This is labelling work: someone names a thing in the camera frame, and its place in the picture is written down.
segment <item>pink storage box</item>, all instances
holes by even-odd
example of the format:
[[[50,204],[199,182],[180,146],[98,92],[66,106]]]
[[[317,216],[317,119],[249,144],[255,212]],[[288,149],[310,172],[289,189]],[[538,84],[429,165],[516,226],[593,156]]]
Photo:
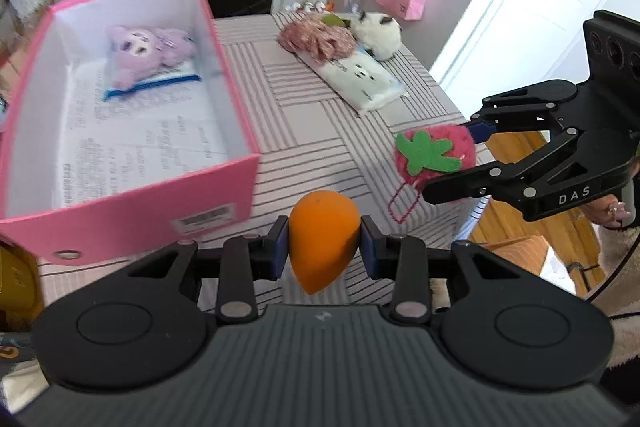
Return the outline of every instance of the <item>pink storage box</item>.
[[[0,151],[0,233],[55,264],[248,219],[260,155],[207,0],[68,0],[34,37]],[[202,82],[104,102],[110,25],[180,28]]]

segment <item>green felt leaf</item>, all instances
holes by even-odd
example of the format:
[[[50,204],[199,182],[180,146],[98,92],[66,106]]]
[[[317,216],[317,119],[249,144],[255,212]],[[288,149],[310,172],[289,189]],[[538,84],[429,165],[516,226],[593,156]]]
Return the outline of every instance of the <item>green felt leaf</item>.
[[[346,24],[340,17],[338,17],[335,13],[329,13],[322,17],[322,22],[327,26],[341,26],[342,28],[346,28]]]
[[[398,134],[396,147],[407,159],[406,171],[410,176],[417,176],[423,169],[446,173],[462,169],[462,160],[445,156],[453,149],[453,142],[447,139],[432,141],[427,131],[416,132],[413,140],[402,133]]]

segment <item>striped tablecloth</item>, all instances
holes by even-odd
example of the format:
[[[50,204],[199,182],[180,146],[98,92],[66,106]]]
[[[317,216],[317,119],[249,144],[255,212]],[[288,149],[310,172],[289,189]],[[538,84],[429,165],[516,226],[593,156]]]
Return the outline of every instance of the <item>striped tablecloth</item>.
[[[371,215],[383,232],[411,233],[435,248],[448,248],[452,240],[467,237],[486,201],[465,200],[438,207],[422,201],[403,225],[397,225],[386,210],[401,183],[393,162],[394,134],[464,121],[443,90],[403,48],[383,65],[404,82],[409,97],[359,118],[313,71],[276,43],[280,29],[292,17],[256,15],[216,22],[263,156],[252,217],[203,237],[201,243],[212,247],[232,235],[264,233],[279,215],[288,215],[302,196],[319,189],[350,197],[360,213]],[[492,159],[484,145],[478,146],[478,159]],[[407,208],[412,198],[415,193],[407,189],[399,204]],[[132,259],[83,267],[42,264],[45,300],[50,303]],[[213,309],[216,288],[216,280],[204,281],[198,303],[201,309]],[[367,279],[356,255],[338,280],[313,296],[302,291],[289,264],[281,280],[259,281],[255,288],[263,309],[277,302],[384,303],[390,300],[393,283]]]

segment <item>black cable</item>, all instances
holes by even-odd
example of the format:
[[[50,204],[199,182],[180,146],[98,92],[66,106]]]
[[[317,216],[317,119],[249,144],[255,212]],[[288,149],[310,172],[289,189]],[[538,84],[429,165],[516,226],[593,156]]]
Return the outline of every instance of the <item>black cable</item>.
[[[628,319],[630,317],[640,317],[640,312],[628,312],[628,313],[620,313],[618,315],[611,315],[609,317],[609,320],[616,321],[618,319]]]
[[[587,288],[588,292],[591,291],[591,285],[589,284],[589,280],[587,279],[587,275],[585,273],[586,268],[584,268],[581,263],[571,263],[566,267],[566,270],[567,272],[569,272],[569,275],[571,275],[571,272],[573,270],[578,270],[578,272],[580,272],[580,276],[582,277],[582,283],[584,284],[585,288]]]
[[[638,233],[638,236],[636,237],[636,240],[634,241],[634,243],[631,245],[631,248],[629,248],[629,251],[626,253],[626,255],[623,257],[622,261],[620,261],[620,263],[618,264],[618,266],[616,266],[616,269],[613,270],[613,272],[611,273],[611,275],[609,277],[607,277],[605,279],[605,282],[602,283],[598,289],[596,289],[596,291],[594,291],[593,294],[591,294],[591,296],[587,299],[587,302],[591,302],[593,301],[593,299],[595,299],[596,297],[598,297],[604,290],[607,289],[607,287],[613,282],[613,280],[618,276],[618,274],[622,271],[622,269],[625,267],[626,263],[628,263],[629,259],[631,259],[631,256],[634,254],[634,252],[636,251],[636,248],[638,248],[638,245],[640,245],[640,233]]]

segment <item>strawberry plush keychain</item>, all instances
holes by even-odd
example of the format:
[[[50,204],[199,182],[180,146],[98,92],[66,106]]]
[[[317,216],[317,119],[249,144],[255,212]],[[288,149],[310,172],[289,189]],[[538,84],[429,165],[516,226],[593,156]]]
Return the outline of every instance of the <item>strawberry plush keychain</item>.
[[[440,125],[405,131],[396,136],[394,151],[396,169],[404,180],[388,204],[388,211],[401,225],[420,201],[428,180],[476,166],[476,144],[465,126]],[[405,185],[417,192],[414,204],[401,216],[393,211]]]

